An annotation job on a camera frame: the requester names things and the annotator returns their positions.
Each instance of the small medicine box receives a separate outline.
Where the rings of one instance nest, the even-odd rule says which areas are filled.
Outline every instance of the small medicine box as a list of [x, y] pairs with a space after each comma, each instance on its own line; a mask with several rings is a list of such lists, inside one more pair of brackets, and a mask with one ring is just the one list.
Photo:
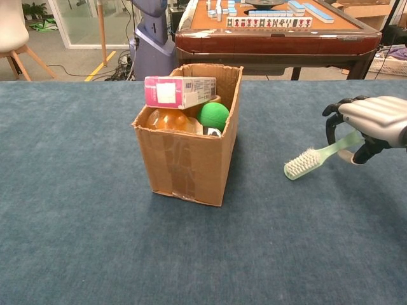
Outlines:
[[144, 93], [147, 106], [186, 109], [216, 97], [216, 78], [148, 76]]

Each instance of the glass door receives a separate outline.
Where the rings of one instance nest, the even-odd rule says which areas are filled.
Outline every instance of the glass door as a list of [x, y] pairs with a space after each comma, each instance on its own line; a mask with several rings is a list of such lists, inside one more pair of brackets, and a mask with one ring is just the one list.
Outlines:
[[[97, 0], [49, 0], [66, 48], [100, 47]], [[102, 0], [107, 48], [128, 48], [133, 36], [132, 5], [128, 0]], [[135, 26], [141, 12], [133, 8]]]

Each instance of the open cardboard box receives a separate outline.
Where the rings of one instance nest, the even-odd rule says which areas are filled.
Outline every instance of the open cardboard box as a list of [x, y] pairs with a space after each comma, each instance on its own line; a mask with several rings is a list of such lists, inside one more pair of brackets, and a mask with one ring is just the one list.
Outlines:
[[387, 2], [388, 0], [343, 0], [333, 3], [332, 6], [380, 31], [384, 19], [392, 9]]
[[[213, 137], [146, 128], [146, 121], [155, 108], [144, 106], [132, 125], [151, 190], [220, 207], [237, 135], [243, 67], [190, 64], [175, 69], [170, 75], [216, 77], [216, 94], [230, 114], [222, 136]], [[197, 105], [185, 109], [184, 113], [196, 117], [201, 107]]]

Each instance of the black cable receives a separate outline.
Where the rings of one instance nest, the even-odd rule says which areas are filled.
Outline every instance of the black cable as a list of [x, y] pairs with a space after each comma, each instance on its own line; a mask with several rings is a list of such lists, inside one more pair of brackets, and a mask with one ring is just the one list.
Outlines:
[[168, 33], [175, 35], [175, 33], [172, 32], [171, 25], [167, 26], [167, 30], [168, 30]]
[[128, 53], [127, 55], [130, 55], [130, 51], [128, 51], [128, 50], [122, 51], [122, 52], [120, 53], [119, 57], [117, 58], [117, 63], [118, 63], [118, 65], [120, 65], [120, 59], [123, 57], [123, 53], [125, 53], [125, 52]]
[[63, 66], [63, 65], [47, 65], [47, 67], [61, 67], [61, 68], [63, 68], [63, 70], [65, 71], [65, 73], [66, 74], [68, 74], [68, 75], [70, 75], [70, 76], [78, 76], [78, 77], [87, 77], [87, 76], [94, 76], [94, 75], [102, 75], [102, 74], [107, 74], [107, 73], [110, 73], [110, 72], [113, 72], [113, 71], [115, 71], [115, 70], [111, 70], [111, 71], [106, 71], [106, 72], [103, 72], [103, 73], [98, 73], [98, 74], [94, 74], [94, 75], [90, 75], [90, 74], [87, 74], [87, 75], [79, 75], [79, 74], [71, 74], [71, 73], [68, 73], [68, 71], [66, 71], [66, 69], [65, 69], [65, 67]]
[[130, 3], [132, 4], [133, 28], [134, 28], [134, 34], [135, 34], [134, 7], [133, 7], [133, 2], [131, 0], [130, 0]]
[[91, 81], [95, 81], [95, 80], [97, 80], [97, 79], [100, 79], [100, 78], [107, 78], [107, 77], [112, 77], [112, 75], [99, 76], [98, 78], [93, 78]]
[[121, 3], [125, 7], [126, 12], [128, 13], [128, 16], [129, 16], [128, 22], [126, 24], [126, 37], [127, 37], [127, 42], [130, 43], [130, 39], [128, 38], [128, 35], [127, 35], [127, 27], [130, 24], [130, 21], [132, 21], [132, 16], [131, 16], [130, 12], [128, 11], [127, 7], [125, 6], [125, 3], [123, 2], [123, 0], [121, 0]]
[[[391, 16], [391, 18], [393, 17], [393, 15], [394, 15], [394, 13], [395, 13], [395, 11], [396, 11], [396, 9], [397, 9], [397, 6], [398, 6], [398, 4], [399, 4], [399, 1], [396, 1], [396, 3], [397, 3], [397, 5], [393, 6], [393, 8], [392, 8], [392, 14], [391, 14], [392, 16]], [[383, 29], [382, 29], [382, 35], [383, 35], [383, 36], [382, 36], [382, 40], [383, 40], [383, 37], [384, 37], [384, 35], [385, 35], [385, 31], [386, 31], [385, 28], [388, 28], [388, 26], [390, 25], [391, 20], [389, 20], [389, 19], [391, 19], [391, 18], [390, 18], [390, 16], [388, 17], [388, 19], [386, 20], [386, 24], [385, 24], [385, 26], [384, 26]], [[394, 40], [396, 40], [396, 35], [395, 35], [395, 34], [393, 35], [393, 39], [392, 39], [392, 43], [390, 44], [390, 48], [389, 48], [389, 50], [387, 51], [386, 55], [384, 56], [382, 66], [380, 67], [379, 71], [377, 72], [377, 74], [376, 74], [376, 76], [375, 76], [375, 80], [377, 79], [378, 75], [381, 73], [381, 71], [382, 71], [382, 69], [383, 69], [383, 67], [384, 67], [384, 64], [386, 63], [386, 59], [387, 59], [387, 57], [389, 56], [389, 53], [390, 53], [390, 51], [391, 51], [391, 49], [392, 49], [392, 47], [393, 47]]]

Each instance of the white label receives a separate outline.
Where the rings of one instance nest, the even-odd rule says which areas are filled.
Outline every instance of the white label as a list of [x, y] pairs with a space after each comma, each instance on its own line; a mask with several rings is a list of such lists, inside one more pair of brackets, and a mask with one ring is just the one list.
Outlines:
[[175, 104], [176, 103], [176, 84], [163, 83], [156, 84], [157, 102], [159, 104]]

